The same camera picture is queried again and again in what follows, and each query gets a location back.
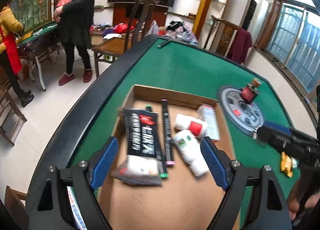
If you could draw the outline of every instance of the red apron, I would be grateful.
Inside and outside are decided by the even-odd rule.
[[[16,40],[12,32],[9,31],[9,34],[4,37],[1,25],[0,25],[0,33],[5,45],[5,49],[7,50],[7,55],[12,67],[14,74],[18,74],[18,72],[22,69],[22,64],[20,62],[20,57],[17,50]]]

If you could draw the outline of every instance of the blue gripper pad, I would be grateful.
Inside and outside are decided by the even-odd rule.
[[[273,128],[273,129],[281,131],[281,132],[283,132],[285,134],[291,135],[290,129],[285,127],[285,126],[283,126],[283,125],[280,125],[280,124],[276,124],[276,123],[273,123],[273,122],[265,121],[263,123],[263,126],[268,126],[269,128]]]
[[[119,145],[115,137],[109,137],[103,148],[94,153],[90,160],[91,187],[96,190],[102,186],[110,167],[118,153]]]
[[[231,160],[224,151],[219,150],[210,142],[211,139],[209,137],[205,137],[201,140],[201,153],[217,186],[226,191],[232,181],[232,173],[229,165]]]

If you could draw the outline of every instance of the white plastic bottle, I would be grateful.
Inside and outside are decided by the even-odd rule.
[[[178,113],[175,128],[178,130],[189,130],[196,137],[202,138],[205,135],[207,123],[192,116],[186,116]]]
[[[202,176],[209,171],[208,165],[202,156],[200,144],[191,131],[180,131],[173,140],[183,160],[190,165],[189,167],[196,177]]]

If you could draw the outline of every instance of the black marker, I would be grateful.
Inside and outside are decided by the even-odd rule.
[[[168,167],[175,164],[172,153],[172,142],[171,142],[171,128],[170,128],[170,117],[168,112],[168,100],[162,99],[162,118],[163,118],[163,133],[164,133],[164,147],[165,147],[165,158]]]
[[[153,112],[151,105],[147,105],[146,110],[149,112]],[[163,156],[163,152],[161,149],[159,137],[157,137],[157,139],[154,139],[154,142],[155,142],[160,178],[167,178],[169,175],[167,172],[167,167],[165,165],[165,158]]]

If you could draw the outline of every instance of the small white box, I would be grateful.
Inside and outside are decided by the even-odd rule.
[[[203,120],[208,124],[205,136],[208,136],[211,140],[220,140],[219,128],[216,118],[216,113],[211,105],[201,104],[197,110],[200,120]]]

